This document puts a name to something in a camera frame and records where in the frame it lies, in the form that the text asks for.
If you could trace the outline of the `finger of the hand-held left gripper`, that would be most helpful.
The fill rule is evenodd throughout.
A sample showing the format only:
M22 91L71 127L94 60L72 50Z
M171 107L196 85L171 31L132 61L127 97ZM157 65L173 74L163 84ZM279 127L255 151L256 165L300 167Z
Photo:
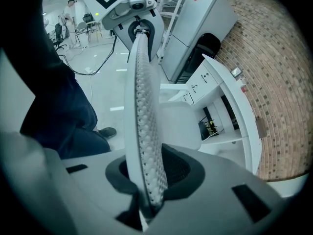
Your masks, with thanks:
M134 21L135 18L130 18L113 28L113 31L121 40L121 42L125 45L128 51L131 51L134 42L129 34L129 27Z
M139 15L140 21L147 27L149 32L148 37L148 54L149 61L155 57L163 37L164 22L157 9L144 11Z

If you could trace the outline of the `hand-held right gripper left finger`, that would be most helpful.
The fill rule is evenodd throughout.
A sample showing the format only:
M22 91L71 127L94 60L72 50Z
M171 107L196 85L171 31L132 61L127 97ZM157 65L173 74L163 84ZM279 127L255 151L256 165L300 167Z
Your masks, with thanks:
M0 169L23 208L53 235L142 235L93 202L56 151L0 132Z

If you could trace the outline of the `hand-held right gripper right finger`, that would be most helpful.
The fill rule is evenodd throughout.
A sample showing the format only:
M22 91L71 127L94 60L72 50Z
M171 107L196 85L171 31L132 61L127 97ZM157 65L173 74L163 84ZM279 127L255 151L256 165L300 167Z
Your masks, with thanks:
M164 195L148 235L261 235L286 209L270 185L235 162L162 146L171 172L181 171Z

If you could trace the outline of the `light grey side chair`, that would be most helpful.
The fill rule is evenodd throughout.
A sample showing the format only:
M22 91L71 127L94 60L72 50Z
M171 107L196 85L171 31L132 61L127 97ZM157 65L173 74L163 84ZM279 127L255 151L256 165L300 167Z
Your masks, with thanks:
M80 43L79 35L86 34L90 41L89 27L86 22L79 23L75 28L75 39Z

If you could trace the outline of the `black office chair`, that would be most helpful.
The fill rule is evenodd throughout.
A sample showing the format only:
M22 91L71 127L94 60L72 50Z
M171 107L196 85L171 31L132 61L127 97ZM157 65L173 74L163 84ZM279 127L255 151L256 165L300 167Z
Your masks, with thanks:
M62 37L62 26L58 23L55 25L55 41L53 45L56 47L56 50L64 49L66 44L63 44L63 37Z

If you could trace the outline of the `white desk with drawers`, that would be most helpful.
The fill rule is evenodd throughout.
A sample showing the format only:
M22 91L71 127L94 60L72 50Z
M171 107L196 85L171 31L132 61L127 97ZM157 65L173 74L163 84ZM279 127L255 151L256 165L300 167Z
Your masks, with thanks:
M219 155L234 161L253 174L257 173L262 144L252 107L241 86L230 71L218 61L205 56L202 63L218 83L193 105L181 100L187 84L161 84L162 90L178 93L170 98L176 102L172 111L164 117L167 144L178 145L204 153ZM212 119L216 133L201 140L199 122Z

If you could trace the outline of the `white metal shelving rack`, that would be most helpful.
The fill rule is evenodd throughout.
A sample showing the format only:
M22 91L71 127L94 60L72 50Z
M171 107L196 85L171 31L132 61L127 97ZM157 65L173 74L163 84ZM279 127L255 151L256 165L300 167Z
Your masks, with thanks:
M168 42L171 37L171 33L174 29L174 24L178 19L179 12L183 6L185 0L155 0L157 2L157 9L164 21L164 33L161 39L161 45L157 51L158 63L160 64Z

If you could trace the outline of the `light table thin legs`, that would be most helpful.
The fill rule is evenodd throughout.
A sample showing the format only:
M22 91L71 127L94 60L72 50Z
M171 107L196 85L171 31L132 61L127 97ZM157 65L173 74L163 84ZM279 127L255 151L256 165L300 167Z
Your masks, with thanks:
M99 36L102 36L101 23L96 21L90 21L86 23L87 29L89 30L89 40L91 40L91 34L95 31L96 39L99 41Z

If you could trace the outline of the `silver refrigerator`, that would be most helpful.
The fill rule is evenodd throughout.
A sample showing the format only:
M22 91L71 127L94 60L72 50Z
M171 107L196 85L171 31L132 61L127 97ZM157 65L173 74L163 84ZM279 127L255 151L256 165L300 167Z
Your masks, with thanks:
M203 34L222 42L237 20L228 0L185 0L161 61L167 79L176 81Z

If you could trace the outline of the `person's left black shoe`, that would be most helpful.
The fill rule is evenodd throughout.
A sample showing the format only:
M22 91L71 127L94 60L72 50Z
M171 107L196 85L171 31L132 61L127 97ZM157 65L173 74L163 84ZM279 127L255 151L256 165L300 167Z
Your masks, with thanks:
M117 134L117 131L112 127L106 127L103 129L99 129L98 133L103 136L105 139L110 139Z

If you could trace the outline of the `person's black clothed body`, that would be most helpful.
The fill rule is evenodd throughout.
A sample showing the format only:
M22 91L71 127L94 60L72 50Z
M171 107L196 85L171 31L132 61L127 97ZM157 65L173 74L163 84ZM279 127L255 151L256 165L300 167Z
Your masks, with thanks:
M46 33L42 1L0 0L5 9L0 48L35 96L21 133L61 159L107 153L110 146L98 133L95 110Z

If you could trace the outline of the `brown box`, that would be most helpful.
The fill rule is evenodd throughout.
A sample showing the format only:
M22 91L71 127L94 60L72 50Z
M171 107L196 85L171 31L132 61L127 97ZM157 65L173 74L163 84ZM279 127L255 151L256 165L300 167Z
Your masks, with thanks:
M267 130L266 130L264 119L259 117L256 119L255 123L256 123L259 138L260 139L265 138L267 136Z

